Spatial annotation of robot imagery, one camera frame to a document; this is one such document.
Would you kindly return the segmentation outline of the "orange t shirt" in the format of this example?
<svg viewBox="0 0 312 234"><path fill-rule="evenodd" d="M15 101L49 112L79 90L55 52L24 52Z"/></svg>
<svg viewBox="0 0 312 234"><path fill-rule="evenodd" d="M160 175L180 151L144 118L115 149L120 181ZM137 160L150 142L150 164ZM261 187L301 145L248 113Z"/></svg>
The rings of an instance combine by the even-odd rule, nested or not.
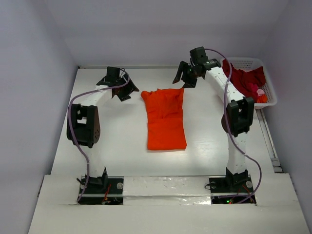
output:
<svg viewBox="0 0 312 234"><path fill-rule="evenodd" d="M143 91L147 112L149 151L185 150L187 141L183 125L184 88Z"/></svg>

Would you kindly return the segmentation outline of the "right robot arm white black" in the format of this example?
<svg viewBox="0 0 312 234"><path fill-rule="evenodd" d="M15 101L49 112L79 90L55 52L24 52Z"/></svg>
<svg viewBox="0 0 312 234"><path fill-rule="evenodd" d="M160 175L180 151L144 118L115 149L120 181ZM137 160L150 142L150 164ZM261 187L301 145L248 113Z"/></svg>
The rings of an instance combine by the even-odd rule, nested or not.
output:
<svg viewBox="0 0 312 234"><path fill-rule="evenodd" d="M221 62L210 59L204 47L190 51L190 62L181 61L173 83L180 80L184 88L194 88L198 77L215 89L223 101L224 114L221 124L228 137L228 163L223 177L209 178L209 189L214 194L238 193L251 182L246 166L246 139L253 123L254 100L245 97L232 84L234 74L231 63L224 58L229 72L223 70Z"/></svg>

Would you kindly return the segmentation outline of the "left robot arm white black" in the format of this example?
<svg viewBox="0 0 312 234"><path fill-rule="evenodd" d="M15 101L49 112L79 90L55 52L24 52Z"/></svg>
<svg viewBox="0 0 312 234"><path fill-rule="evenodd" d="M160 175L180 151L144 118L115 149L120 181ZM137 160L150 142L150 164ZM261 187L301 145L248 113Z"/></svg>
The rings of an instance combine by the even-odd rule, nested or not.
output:
<svg viewBox="0 0 312 234"><path fill-rule="evenodd" d="M67 139L77 147L83 155L87 171L84 178L78 179L82 196L86 192L104 193L108 191L107 170L102 175L91 175L91 160L82 149L89 149L100 139L100 120L98 108L113 97L123 102L130 99L133 92L139 89L132 82L124 68L107 67L106 75L96 83L95 89L74 96L67 109Z"/></svg>

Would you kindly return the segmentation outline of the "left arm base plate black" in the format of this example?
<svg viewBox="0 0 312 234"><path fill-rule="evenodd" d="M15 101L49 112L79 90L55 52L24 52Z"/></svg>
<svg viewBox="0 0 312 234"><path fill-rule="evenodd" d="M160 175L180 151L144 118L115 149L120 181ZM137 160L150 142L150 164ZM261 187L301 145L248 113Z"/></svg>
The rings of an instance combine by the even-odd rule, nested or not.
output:
<svg viewBox="0 0 312 234"><path fill-rule="evenodd" d="M124 177L108 177L104 187L88 182L80 205L122 205Z"/></svg>

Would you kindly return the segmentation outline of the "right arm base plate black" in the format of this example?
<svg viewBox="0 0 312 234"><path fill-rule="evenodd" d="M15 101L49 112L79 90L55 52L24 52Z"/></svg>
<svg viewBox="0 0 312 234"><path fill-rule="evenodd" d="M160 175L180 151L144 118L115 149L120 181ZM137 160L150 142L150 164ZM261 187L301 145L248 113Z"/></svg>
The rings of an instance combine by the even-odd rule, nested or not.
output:
<svg viewBox="0 0 312 234"><path fill-rule="evenodd" d="M205 189L211 192L212 204L255 204L251 178L234 182L229 178L210 177Z"/></svg>

